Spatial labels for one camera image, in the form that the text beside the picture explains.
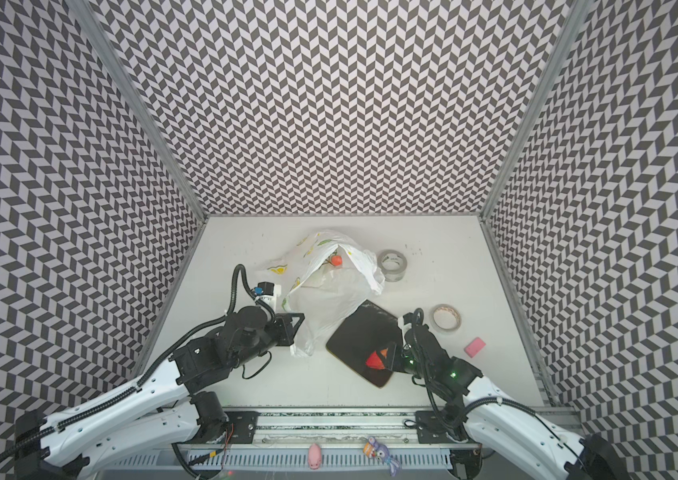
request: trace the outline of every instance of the red wire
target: red wire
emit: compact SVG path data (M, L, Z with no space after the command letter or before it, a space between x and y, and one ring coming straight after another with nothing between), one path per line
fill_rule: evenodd
M227 440L224 441L224 455L221 457L221 470L224 470L224 460L227 460L227 444L230 442L230 438L232 438L232 434L235 432L235 424L232 424L232 429L230 430L230 434L227 436Z

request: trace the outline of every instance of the purple plush toy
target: purple plush toy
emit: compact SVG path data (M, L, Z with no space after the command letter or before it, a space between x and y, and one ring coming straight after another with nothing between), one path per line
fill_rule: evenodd
M397 458L390 455L390 449L383 443L377 442L374 437L368 437L368 443L363 447L363 453L365 453L368 458L378 458L383 463L390 466L390 475L393 477L400 470L400 462Z

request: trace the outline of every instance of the plastic bag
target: plastic bag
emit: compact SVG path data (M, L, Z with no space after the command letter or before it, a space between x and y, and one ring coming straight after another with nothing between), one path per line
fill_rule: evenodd
M326 262L334 253L342 258L340 267ZM255 278L282 286L278 311L304 314L291 346L294 356L312 355L318 342L324 344L342 320L384 289L376 255L332 230L306 236L282 258L259 268Z

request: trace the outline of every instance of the geometric pattern backdrop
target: geometric pattern backdrop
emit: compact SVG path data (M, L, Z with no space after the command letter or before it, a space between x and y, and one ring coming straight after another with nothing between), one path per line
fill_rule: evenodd
M478 211L570 0L93 0L213 214Z
M491 218L562 400L678 478L678 0L601 0Z
M0 452L129 378L198 225L65 9L0 2Z

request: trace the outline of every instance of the white tabletop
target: white tabletop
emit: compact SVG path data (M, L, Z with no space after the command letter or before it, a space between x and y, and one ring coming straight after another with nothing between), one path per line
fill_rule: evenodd
M435 332L450 355L483 371L500 388L528 406L542 397L520 341L504 291L475 216L291 216L214 217L158 336L151 360L200 322L224 314L230 277L237 264L248 270L277 258L294 241L318 230L337 230L373 252L398 250L408 259L405 278L387 283L372 302L401 316L440 303L462 317L452 334ZM238 308L249 304L238 295ZM476 337L486 346L474 359L464 347ZM392 374L381 389L359 377L322 347L310 358L293 358L289 349L272 349L273 360L251 380L233 370L211 389L224 406L426 406L425 389L410 376ZM250 362L250 375L262 359Z

